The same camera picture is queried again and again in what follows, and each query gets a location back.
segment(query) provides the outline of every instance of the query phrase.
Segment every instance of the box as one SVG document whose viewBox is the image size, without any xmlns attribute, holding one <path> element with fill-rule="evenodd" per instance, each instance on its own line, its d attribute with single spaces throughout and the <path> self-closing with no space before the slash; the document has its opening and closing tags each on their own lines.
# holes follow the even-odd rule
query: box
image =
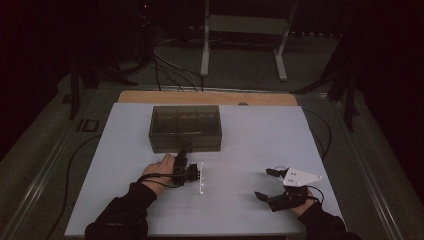
<svg viewBox="0 0 424 240">
<path fill-rule="evenodd" d="M 219 106 L 154 106 L 149 139 L 154 153 L 220 151 Z"/>
</svg>

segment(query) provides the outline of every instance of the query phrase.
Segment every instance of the floor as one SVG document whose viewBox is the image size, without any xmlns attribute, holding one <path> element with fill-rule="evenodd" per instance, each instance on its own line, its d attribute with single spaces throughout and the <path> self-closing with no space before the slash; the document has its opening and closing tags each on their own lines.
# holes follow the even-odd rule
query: floor
<svg viewBox="0 0 424 240">
<path fill-rule="evenodd" d="M 320 78 L 337 46 L 335 39 L 290 36 L 283 54 L 288 80 L 283 82 L 277 77 L 273 47 L 257 43 L 234 39 L 214 42 L 209 76 L 203 79 L 204 91 L 287 93 L 299 89 Z M 186 71 L 200 71 L 200 41 L 165 39 L 156 52 L 185 69 L 176 70 L 158 60 L 163 65 L 158 68 L 163 90 L 200 90 L 201 78 Z M 129 67 L 133 63 L 121 64 Z M 81 109 L 74 120 L 69 120 L 69 104 L 62 103 L 70 91 L 69 76 L 64 78 L 58 85 L 57 97 L 1 161 L 0 239 L 45 239 L 49 232 L 49 239 L 70 239 L 63 233 L 95 153 L 96 136 L 104 129 L 113 103 L 125 89 L 158 89 L 153 62 L 128 76 L 138 86 L 123 86 L 101 74 L 99 78 L 97 89 L 82 89 Z M 356 93 L 352 133 L 342 121 L 343 101 L 325 98 L 330 87 L 326 84 L 296 98 L 305 110 L 318 150 L 324 155 L 328 148 L 323 164 L 347 228 L 363 239 L 424 239 L 423 206 L 361 93 Z M 86 120 L 98 121 L 98 129 L 81 131 L 80 123 Z M 65 196 L 69 162 L 69 191 Z"/>
</svg>

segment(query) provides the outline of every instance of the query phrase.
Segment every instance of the hand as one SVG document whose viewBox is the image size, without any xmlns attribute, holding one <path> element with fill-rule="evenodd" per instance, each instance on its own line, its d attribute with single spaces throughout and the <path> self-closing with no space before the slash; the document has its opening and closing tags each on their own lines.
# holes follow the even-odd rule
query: hand
<svg viewBox="0 0 424 240">
<path fill-rule="evenodd" d="M 312 193 L 311 193 L 311 191 L 309 191 L 308 190 L 308 196 L 310 196 L 310 197 L 313 197 L 313 195 L 312 195 Z M 303 204 L 303 205 L 301 205 L 301 206 L 299 206 L 299 207 L 295 207 L 295 208 L 292 208 L 291 210 L 298 216 L 298 217 L 300 217 L 300 216 L 302 216 L 302 214 L 304 213 L 304 212 L 306 212 L 306 210 L 308 210 L 308 208 L 310 208 L 313 204 L 315 203 L 315 200 L 313 200 L 313 199 L 306 199 L 306 202 Z"/>
<path fill-rule="evenodd" d="M 175 163 L 175 157 L 171 154 L 167 153 L 163 157 L 161 162 L 157 162 L 155 164 L 150 164 L 144 169 L 142 175 L 150 174 L 150 173 L 160 173 L 160 174 L 172 174 L 174 170 L 174 163 Z M 141 184 L 147 186 L 148 188 L 152 189 L 153 192 L 155 192 L 156 196 L 159 197 L 159 195 L 166 189 L 165 186 L 159 184 L 169 184 L 171 177 L 152 177 L 147 178 L 148 180 L 152 180 L 155 182 L 148 182 L 143 181 Z"/>
</svg>

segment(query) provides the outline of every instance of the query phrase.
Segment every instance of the black jacket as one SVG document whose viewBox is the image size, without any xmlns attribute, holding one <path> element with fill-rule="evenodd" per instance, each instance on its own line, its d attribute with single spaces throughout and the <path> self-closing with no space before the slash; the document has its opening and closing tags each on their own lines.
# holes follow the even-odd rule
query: black jacket
<svg viewBox="0 0 424 240">
<path fill-rule="evenodd" d="M 95 222 L 85 229 L 86 240 L 140 240 L 148 231 L 146 209 L 156 200 L 156 194 L 140 183 L 131 183 L 128 193 L 114 198 Z M 307 231 L 307 240 L 361 239 L 347 232 L 341 218 L 324 212 L 315 203 L 298 218 Z"/>
</svg>

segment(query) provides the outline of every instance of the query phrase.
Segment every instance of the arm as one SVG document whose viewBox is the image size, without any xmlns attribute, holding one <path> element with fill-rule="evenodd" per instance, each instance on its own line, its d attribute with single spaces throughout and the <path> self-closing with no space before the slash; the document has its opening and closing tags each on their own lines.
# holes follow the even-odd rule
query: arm
<svg viewBox="0 0 424 240">
<path fill-rule="evenodd" d="M 352 232 L 347 232 L 343 220 L 322 210 L 320 203 L 308 199 L 305 204 L 292 211 L 306 227 L 307 240 L 360 240 Z"/>
<path fill-rule="evenodd" d="M 166 154 L 161 162 L 146 167 L 142 175 L 150 173 L 171 174 L 175 158 Z M 128 193 L 114 198 L 95 222 L 85 229 L 87 240 L 145 239 L 148 231 L 146 209 L 166 189 L 169 177 L 148 178 L 155 182 L 134 182 Z"/>
</svg>

